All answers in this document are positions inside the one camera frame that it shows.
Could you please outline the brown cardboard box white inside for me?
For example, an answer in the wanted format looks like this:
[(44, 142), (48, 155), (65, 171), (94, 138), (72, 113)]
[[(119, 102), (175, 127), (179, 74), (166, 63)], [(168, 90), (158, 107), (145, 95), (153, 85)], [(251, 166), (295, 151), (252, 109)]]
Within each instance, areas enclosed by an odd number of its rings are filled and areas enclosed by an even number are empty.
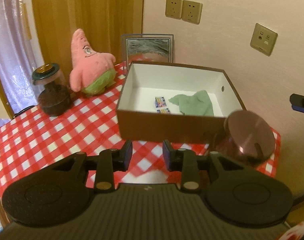
[[(183, 115), (169, 99), (206, 90), (214, 116)], [(162, 96), (170, 114), (155, 109)], [(223, 128), (231, 113), (244, 110), (232, 81), (222, 69), (177, 63), (134, 61), (128, 68), (116, 107), (119, 131), (125, 140), (204, 144)]]

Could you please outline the colourful small card packet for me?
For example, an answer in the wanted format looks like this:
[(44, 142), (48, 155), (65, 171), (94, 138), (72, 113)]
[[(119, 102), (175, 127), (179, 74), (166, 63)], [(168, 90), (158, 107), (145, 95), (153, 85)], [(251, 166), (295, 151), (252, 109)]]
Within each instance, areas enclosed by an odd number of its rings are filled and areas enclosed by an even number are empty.
[(165, 98), (162, 96), (155, 97), (155, 109), (160, 114), (170, 114), (170, 110), (166, 104)]

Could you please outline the green cloth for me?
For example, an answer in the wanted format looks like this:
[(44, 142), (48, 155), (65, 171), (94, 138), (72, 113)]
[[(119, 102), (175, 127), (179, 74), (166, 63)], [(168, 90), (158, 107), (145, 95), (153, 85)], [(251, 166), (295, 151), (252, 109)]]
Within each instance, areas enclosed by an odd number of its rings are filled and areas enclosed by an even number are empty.
[(213, 104), (206, 90), (189, 96), (178, 94), (169, 99), (183, 115), (214, 116)]

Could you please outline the brown cylindrical canister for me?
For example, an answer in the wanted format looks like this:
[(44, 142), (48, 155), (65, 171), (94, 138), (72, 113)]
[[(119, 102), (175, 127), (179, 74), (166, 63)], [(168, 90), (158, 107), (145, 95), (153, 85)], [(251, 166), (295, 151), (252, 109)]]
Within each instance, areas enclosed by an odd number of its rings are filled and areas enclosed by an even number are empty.
[(225, 119), (211, 148), (245, 165), (257, 167), (274, 152), (275, 138), (262, 117), (251, 111), (239, 110)]

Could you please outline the dark glass jar green lid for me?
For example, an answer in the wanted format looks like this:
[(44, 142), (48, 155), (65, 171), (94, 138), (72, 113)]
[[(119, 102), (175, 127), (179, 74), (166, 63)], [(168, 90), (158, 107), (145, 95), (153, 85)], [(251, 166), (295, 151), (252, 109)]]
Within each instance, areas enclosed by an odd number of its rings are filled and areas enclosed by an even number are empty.
[(70, 90), (59, 64), (44, 64), (32, 73), (32, 83), (41, 89), (38, 104), (49, 116), (59, 116), (72, 105)]

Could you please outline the pink starfish plush toy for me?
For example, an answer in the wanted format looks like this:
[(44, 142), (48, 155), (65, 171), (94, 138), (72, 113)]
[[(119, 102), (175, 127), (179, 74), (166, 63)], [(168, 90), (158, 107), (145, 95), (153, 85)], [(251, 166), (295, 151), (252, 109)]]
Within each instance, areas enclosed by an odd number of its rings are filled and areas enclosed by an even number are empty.
[(92, 49), (83, 29), (77, 29), (71, 41), (72, 71), (70, 88), (86, 96), (104, 93), (116, 76), (116, 58)]

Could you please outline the framed grey picture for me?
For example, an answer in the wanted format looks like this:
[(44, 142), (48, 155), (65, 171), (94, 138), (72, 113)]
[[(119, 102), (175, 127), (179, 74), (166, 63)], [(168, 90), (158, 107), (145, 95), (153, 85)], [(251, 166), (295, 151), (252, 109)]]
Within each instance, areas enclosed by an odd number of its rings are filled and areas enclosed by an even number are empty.
[(132, 61), (173, 63), (173, 34), (123, 34), (121, 44), (126, 68)]

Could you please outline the orange brown curtain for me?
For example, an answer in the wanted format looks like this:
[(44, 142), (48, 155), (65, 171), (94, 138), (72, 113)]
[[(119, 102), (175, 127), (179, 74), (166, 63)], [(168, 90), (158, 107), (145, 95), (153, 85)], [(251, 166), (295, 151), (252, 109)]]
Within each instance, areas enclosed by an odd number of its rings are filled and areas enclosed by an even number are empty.
[(58, 63), (68, 80), (72, 70), (72, 35), (83, 29), (95, 51), (111, 53), (121, 63), (121, 36), (142, 32), (143, 1), (32, 0), (44, 62)]

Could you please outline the sheer lilac curtain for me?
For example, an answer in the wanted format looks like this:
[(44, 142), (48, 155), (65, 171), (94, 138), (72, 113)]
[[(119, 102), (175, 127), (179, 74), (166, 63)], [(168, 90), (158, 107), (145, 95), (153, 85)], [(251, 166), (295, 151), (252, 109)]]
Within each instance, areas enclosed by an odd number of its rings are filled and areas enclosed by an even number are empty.
[(37, 104), (40, 90), (32, 85), (37, 67), (25, 29), (23, 0), (0, 0), (0, 78), (15, 114)]

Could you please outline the beige data wall socket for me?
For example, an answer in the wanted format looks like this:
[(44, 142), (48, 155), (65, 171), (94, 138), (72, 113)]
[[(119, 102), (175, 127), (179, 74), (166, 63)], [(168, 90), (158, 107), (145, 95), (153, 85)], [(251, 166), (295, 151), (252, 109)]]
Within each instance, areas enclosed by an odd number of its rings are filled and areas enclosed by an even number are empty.
[(270, 56), (277, 37), (278, 34), (275, 31), (263, 26), (260, 23), (256, 23), (250, 46), (266, 56)]

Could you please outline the beige double wall socket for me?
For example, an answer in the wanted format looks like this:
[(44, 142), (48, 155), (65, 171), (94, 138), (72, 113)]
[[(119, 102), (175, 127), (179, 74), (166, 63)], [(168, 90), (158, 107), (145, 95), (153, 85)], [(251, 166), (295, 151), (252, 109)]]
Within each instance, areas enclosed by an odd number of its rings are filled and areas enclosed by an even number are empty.
[(201, 21), (203, 4), (187, 0), (166, 0), (165, 16), (199, 24)]

